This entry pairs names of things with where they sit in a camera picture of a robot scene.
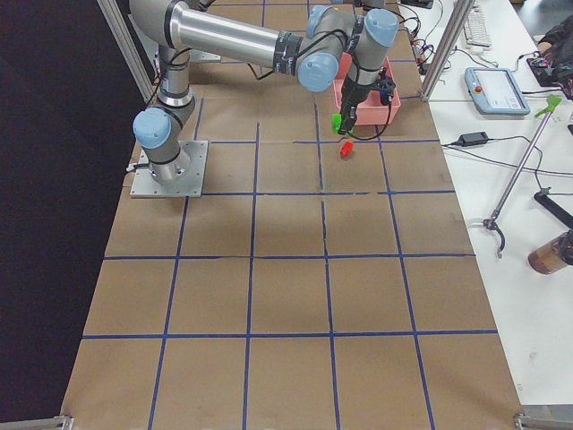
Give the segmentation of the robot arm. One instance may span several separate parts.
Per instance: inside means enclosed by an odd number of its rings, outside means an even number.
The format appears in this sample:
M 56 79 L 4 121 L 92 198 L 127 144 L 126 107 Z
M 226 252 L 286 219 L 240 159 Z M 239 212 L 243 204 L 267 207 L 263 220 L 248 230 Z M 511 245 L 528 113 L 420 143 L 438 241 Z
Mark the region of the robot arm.
M 134 118 L 133 133 L 148 159 L 152 184 L 172 187 L 177 194 L 195 174 L 196 157 L 178 139 L 196 103 L 189 83 L 193 49 L 292 75 L 311 92 L 327 90 L 342 56 L 350 55 L 341 108 L 333 119 L 335 133 L 342 136 L 352 133 L 358 107 L 372 91 L 390 94 L 394 89 L 381 72 L 398 19 L 383 7 L 368 6 L 365 14 L 354 15 L 317 5 L 305 35 L 299 36 L 210 14 L 202 1 L 131 1 L 129 6 L 141 31 L 157 42 L 159 63 L 156 99 Z

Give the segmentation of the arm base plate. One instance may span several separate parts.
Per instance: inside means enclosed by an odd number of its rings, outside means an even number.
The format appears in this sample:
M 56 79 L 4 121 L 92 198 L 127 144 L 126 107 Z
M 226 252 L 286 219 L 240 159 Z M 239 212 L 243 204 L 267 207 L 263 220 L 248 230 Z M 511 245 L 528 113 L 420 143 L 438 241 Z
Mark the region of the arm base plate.
M 147 167 L 134 171 L 132 198 L 201 197 L 204 182 L 208 141 L 179 141 L 178 158 L 166 165 L 149 163 L 142 152 L 140 159 Z

